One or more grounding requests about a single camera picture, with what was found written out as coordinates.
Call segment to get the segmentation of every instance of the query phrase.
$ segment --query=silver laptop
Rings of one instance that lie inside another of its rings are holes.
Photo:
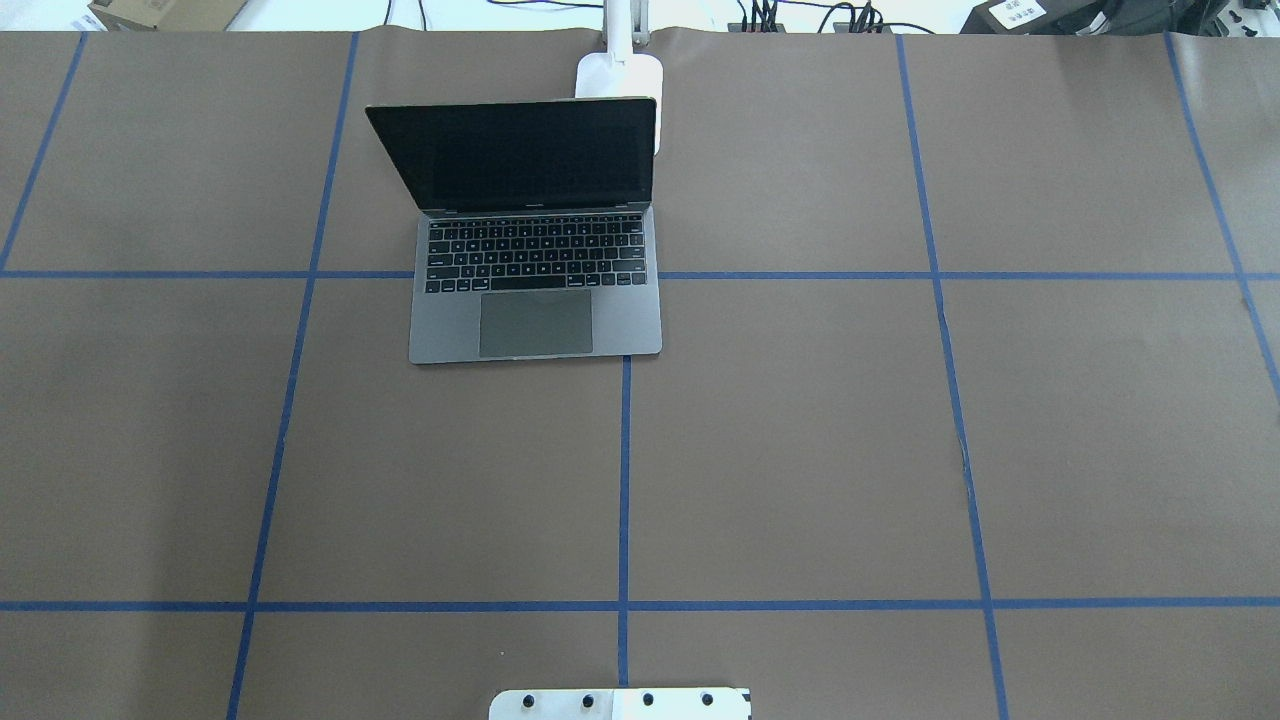
[[[411,363],[662,350],[655,102],[370,106],[421,210]]]

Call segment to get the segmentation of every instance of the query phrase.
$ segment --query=white metal plate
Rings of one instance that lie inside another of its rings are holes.
[[[744,688],[608,688],[504,691],[489,720],[750,720]]]

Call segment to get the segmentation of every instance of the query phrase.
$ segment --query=brown box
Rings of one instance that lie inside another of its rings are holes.
[[[220,31],[247,0],[93,0],[108,29]]]

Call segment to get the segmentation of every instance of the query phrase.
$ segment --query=vertical blue line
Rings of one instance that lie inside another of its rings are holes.
[[[1213,182],[1213,173],[1208,168],[1208,158],[1204,155],[1204,146],[1201,143],[1199,131],[1196,129],[1196,118],[1192,115],[1190,101],[1187,99],[1187,85],[1183,82],[1183,70],[1178,64],[1178,51],[1174,49],[1174,36],[1165,33],[1165,50],[1169,53],[1169,67],[1174,70],[1174,85],[1178,86],[1178,100],[1183,106],[1183,118],[1187,120],[1187,133],[1190,136],[1192,149],[1201,165],[1201,174],[1204,176],[1204,186],[1208,188],[1208,197],[1213,202],[1213,213],[1217,215],[1217,227],[1222,231],[1222,241],[1226,243],[1226,254],[1231,256],[1231,268],[1235,269],[1235,279],[1240,284],[1240,293],[1244,296],[1244,305],[1249,309],[1249,320],[1253,323],[1253,334],[1258,340],[1262,350],[1262,363],[1267,368],[1271,378],[1271,391],[1280,402],[1280,372],[1276,370],[1276,360],[1271,354],[1271,343],[1267,342],[1267,333],[1262,328],[1262,318],[1258,316],[1258,306],[1253,302],[1253,292],[1249,290],[1249,278],[1244,274],[1244,263],[1240,261],[1240,252],[1235,247],[1235,237],[1231,234],[1231,225],[1226,222],[1226,211],[1222,209],[1222,199],[1217,193],[1217,183]]]
[[[896,36],[897,64],[902,79],[902,102],[906,106],[906,129],[911,140],[911,160],[915,164],[915,191],[920,202],[920,217],[924,222],[924,245],[929,254],[929,273],[933,275],[933,304],[938,314],[938,331],[942,337],[942,356],[947,368],[947,388],[951,392],[951,418],[960,441],[960,457],[964,468],[964,484],[969,503],[969,533],[973,538],[973,555],[978,565],[978,588],[982,592],[982,615],[987,625],[987,652],[991,656],[991,676],[996,691],[996,710],[1000,720],[1009,720],[1009,702],[1005,697],[1005,670],[1000,659],[1000,635],[996,632],[996,610],[991,602],[991,580],[987,574],[987,552],[982,542],[982,520],[978,515],[978,492],[973,483],[973,465],[969,461],[969,437],[965,433],[964,407],[960,404],[960,383],[956,379],[955,354],[951,348],[951,329],[947,325],[946,302],[942,295],[942,274],[938,266],[938,251],[933,238],[933,215],[929,210],[929,193],[924,183],[924,161],[920,155],[920,137],[915,123],[915,104],[911,100],[911,79],[906,64],[906,45],[902,36]]]
[[[298,387],[298,368],[302,364],[302,346],[307,336],[307,320],[311,315],[311,297],[315,293],[316,270],[320,265],[320,250],[324,245],[325,220],[329,215],[329,197],[333,193],[333,177],[338,169],[338,150],[342,147],[342,126],[347,119],[347,100],[351,96],[351,77],[356,68],[356,47],[360,35],[351,33],[351,46],[347,50],[347,73],[342,81],[342,97],[338,100],[338,119],[333,128],[333,142],[329,147],[329,168],[325,172],[324,192],[320,196],[320,213],[316,218],[316,234],[311,243],[311,264],[307,272],[306,290],[302,292],[302,309],[298,311],[298,329],[293,340],[293,357],[289,361],[289,378],[284,387],[284,404],[280,410],[280,428],[275,437],[275,455],[271,459],[271,477],[266,486],[266,501],[262,506],[262,524],[257,533],[257,551],[253,555],[253,574],[250,578],[248,602],[244,609],[244,624],[241,626],[239,651],[236,653],[236,673],[232,675],[232,692],[227,701],[227,720],[236,720],[239,714],[239,696],[244,684],[244,666],[248,662],[250,641],[253,637],[253,619],[257,614],[257,596],[262,582],[262,565],[266,562],[266,543],[271,534],[271,516],[275,512],[275,495],[280,483],[280,468],[284,465],[284,443],[289,433],[293,415],[293,396]]]
[[[618,687],[631,682],[627,635],[631,602],[631,356],[622,357],[622,441],[618,462]]]
[[[0,249],[0,270],[9,261],[13,252],[13,243],[18,240],[18,229],[22,227],[22,215],[27,211],[27,202],[31,192],[36,188],[36,178],[40,176],[40,167],[45,164],[45,152],[49,151],[49,142],[54,138],[54,128],[58,127],[58,118],[63,114],[63,105],[67,104],[67,95],[72,91],[72,81],[76,79],[76,70],[79,69],[81,55],[84,54],[84,42],[88,33],[82,32],[79,42],[76,44],[76,53],[72,54],[72,63],[67,68],[67,77],[63,78],[63,88],[58,92],[58,101],[54,102],[54,111],[49,114],[49,124],[45,126],[45,136],[40,138],[40,149],[36,150],[36,159],[31,163],[31,172],[27,173],[27,184],[22,187],[22,196],[18,199],[18,208],[13,211],[13,222],[9,223],[9,234],[4,238],[4,249]]]

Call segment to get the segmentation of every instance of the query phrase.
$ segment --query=keyboard key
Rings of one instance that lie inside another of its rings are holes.
[[[564,287],[564,275],[543,275],[534,278],[493,278],[493,290],[540,290],[544,287]]]

